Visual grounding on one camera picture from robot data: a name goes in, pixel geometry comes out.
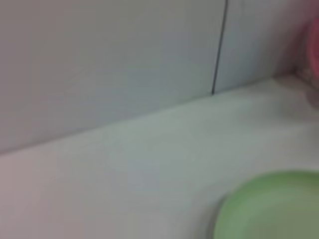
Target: white wall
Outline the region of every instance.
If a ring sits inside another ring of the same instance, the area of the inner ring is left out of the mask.
[[[229,0],[217,92],[290,71],[317,0]]]
[[[209,94],[224,0],[2,0],[0,151]]]

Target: dark line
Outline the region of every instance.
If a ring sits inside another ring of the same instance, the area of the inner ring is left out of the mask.
[[[224,40],[227,13],[228,13],[228,0],[225,0],[224,16],[223,16],[223,22],[222,22],[222,26],[221,26],[221,32],[220,32],[220,38],[219,38],[219,44],[218,44],[215,72],[214,72],[214,77],[213,77],[213,87],[212,87],[212,91],[211,91],[212,94],[215,94],[215,87],[216,87],[216,81],[217,81],[218,70],[219,70],[221,48],[222,48],[223,40]]]

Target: white surface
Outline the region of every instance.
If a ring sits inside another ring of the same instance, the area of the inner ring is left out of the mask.
[[[224,0],[2,0],[0,151],[208,95]]]
[[[229,0],[216,91],[292,69],[317,0]]]
[[[273,80],[0,158],[2,239],[207,239],[257,173],[319,169],[319,113]]]

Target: green bowl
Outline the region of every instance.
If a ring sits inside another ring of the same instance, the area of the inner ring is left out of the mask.
[[[319,239],[319,173],[255,178],[222,205],[213,239]]]

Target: green lid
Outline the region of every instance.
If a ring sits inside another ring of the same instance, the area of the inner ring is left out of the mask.
[[[319,173],[272,173],[244,184],[223,204],[214,239],[319,239]]]

